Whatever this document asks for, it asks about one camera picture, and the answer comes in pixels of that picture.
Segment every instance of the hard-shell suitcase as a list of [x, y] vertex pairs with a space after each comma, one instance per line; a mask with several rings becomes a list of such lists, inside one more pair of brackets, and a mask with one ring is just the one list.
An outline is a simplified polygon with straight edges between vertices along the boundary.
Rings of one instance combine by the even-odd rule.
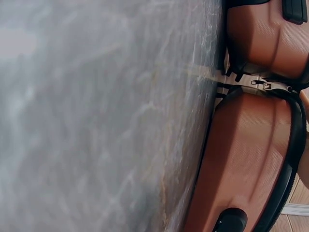
[[297, 94], [232, 87], [216, 107], [184, 231], [269, 231], [305, 142]]
[[227, 2], [229, 73], [239, 78], [257, 74], [305, 88], [309, 83], [308, 12], [308, 0]]

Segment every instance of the white baseboard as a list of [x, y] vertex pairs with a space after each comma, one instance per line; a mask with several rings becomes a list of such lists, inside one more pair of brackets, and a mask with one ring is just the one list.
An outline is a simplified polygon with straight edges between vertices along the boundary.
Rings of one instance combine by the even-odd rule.
[[295, 216], [309, 216], [309, 205], [287, 203], [281, 214]]

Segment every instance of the zipper track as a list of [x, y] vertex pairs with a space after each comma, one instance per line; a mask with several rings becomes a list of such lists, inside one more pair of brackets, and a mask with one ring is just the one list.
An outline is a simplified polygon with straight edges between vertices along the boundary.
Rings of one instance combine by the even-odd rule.
[[291, 194], [292, 187], [293, 187], [293, 184], [295, 182], [295, 176], [296, 176], [296, 171], [297, 171], [297, 168], [298, 168], [298, 163], [299, 163], [300, 158], [301, 158], [301, 156], [302, 156], [302, 154], [305, 150], [306, 135], [307, 135], [307, 133], [306, 133], [306, 112], [305, 112], [305, 109], [304, 109], [304, 105], [303, 105], [302, 101], [300, 100], [299, 96], [295, 95], [295, 94], [286, 95], [286, 93], [282, 93], [281, 91], [275, 91], [274, 93], [275, 94], [278, 93], [279, 97], [282, 98], [282, 99], [285, 99], [290, 105], [293, 104], [293, 101], [298, 104], [298, 106], [300, 108], [301, 116], [302, 116], [302, 125], [303, 125], [302, 138], [304, 138], [304, 139], [303, 139], [303, 141], [301, 141], [301, 147], [300, 147], [299, 154], [292, 160], [292, 164], [290, 163], [290, 165], [292, 166], [292, 173], [291, 173], [291, 176], [290, 176], [290, 180], [289, 180], [288, 185], [286, 187], [286, 190], [285, 190], [285, 192], [282, 196], [282, 199], [281, 199], [280, 203], [278, 204], [275, 215], [274, 215], [273, 219], [271, 220], [271, 222], [269, 223], [269, 226], [266, 229], [266, 232], [270, 231], [271, 228], [276, 223], [277, 219], [279, 218], [279, 216], [280, 216], [280, 214], [283, 210], [284, 205], [287, 202], [287, 199], [289, 198], [289, 195]]

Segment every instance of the gray wall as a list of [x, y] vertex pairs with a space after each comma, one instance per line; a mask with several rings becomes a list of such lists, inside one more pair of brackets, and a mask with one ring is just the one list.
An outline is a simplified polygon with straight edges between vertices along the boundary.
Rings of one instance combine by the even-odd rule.
[[178, 231], [213, 103], [214, 0], [0, 2], [0, 231]]

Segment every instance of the black zipper trim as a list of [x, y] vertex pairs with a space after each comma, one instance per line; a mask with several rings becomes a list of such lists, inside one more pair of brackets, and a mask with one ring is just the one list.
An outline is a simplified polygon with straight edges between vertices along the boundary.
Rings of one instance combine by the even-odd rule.
[[277, 183], [253, 230], [254, 232], [268, 232], [277, 221], [291, 193], [298, 164], [306, 145], [306, 114], [299, 96], [283, 90], [274, 90], [271, 93], [285, 99], [291, 107], [291, 134], [286, 158]]

